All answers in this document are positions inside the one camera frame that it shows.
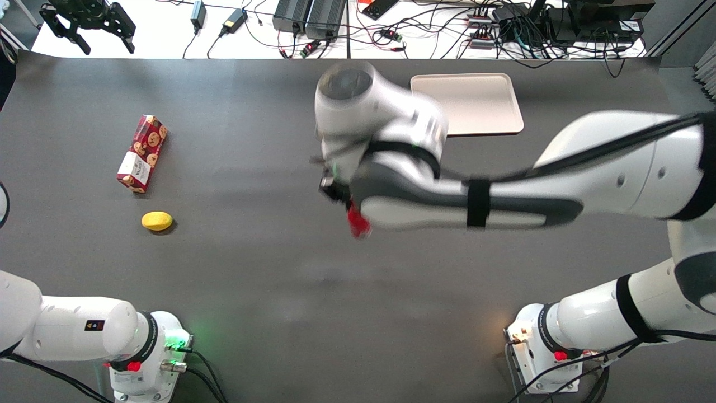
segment gray tabletop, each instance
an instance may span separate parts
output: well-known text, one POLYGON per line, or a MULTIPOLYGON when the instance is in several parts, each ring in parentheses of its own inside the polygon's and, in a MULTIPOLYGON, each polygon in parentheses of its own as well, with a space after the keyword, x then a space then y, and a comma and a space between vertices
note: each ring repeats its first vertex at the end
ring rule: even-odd
MULTIPOLYGON (((12 203, 0 267, 47 295, 173 312, 232 402, 480 403, 512 395, 502 328, 519 308, 669 256, 663 222, 610 215, 533 232, 376 230, 353 240, 309 164, 319 152, 314 88, 331 63, 23 54, 0 114, 12 203), (172 133, 148 194, 135 196, 115 173, 143 113, 172 133), (143 229, 152 210, 172 214, 175 230, 143 229)), ((628 61, 616 80, 599 62, 374 64, 406 87, 416 74, 511 76, 525 130, 450 139, 443 165, 465 173, 531 165, 593 110, 670 109, 654 60, 628 61)), ((691 341, 639 349, 614 366, 605 402, 712 397, 713 356, 691 341)), ((89 363, 53 366, 95 384, 89 363)), ((86 401, 16 364, 1 363, 0 379, 0 402, 86 401)), ((210 400, 184 376, 174 401, 210 400)))

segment yellow lemon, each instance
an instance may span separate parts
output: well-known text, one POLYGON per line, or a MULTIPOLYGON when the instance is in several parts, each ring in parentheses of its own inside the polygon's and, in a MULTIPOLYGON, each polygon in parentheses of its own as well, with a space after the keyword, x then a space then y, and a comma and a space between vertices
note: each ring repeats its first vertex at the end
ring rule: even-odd
POLYGON ((162 231, 172 224, 172 216, 165 212, 151 212, 142 217, 142 226, 152 231, 162 231))

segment red button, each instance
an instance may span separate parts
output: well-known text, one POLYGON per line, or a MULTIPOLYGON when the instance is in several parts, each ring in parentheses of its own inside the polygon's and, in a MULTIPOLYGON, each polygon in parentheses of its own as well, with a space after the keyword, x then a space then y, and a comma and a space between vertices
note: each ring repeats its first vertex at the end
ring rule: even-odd
POLYGON ((137 371, 139 371, 139 368, 141 368, 141 367, 142 367, 142 363, 136 362, 136 361, 132 361, 132 362, 130 362, 130 363, 127 364, 127 371, 137 372, 137 371))
POLYGON ((565 351, 555 351, 554 359, 557 361, 564 361, 567 359, 567 353, 565 351))

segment beige tray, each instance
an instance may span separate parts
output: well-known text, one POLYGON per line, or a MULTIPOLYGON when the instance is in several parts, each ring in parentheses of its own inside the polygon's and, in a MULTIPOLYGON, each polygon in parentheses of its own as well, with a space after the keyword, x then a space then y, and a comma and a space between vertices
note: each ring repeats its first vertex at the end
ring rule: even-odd
POLYGON ((410 88, 441 104, 450 122, 448 136, 517 134, 525 128, 507 74, 416 75, 410 88))

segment green light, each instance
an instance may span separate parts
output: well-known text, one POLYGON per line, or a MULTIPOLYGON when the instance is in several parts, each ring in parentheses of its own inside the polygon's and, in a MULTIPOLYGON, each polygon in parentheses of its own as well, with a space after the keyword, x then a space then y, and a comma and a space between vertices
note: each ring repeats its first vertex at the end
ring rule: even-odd
POLYGON ((189 333, 183 329, 176 331, 167 330, 164 336, 164 345, 169 348, 179 348, 187 345, 189 333))

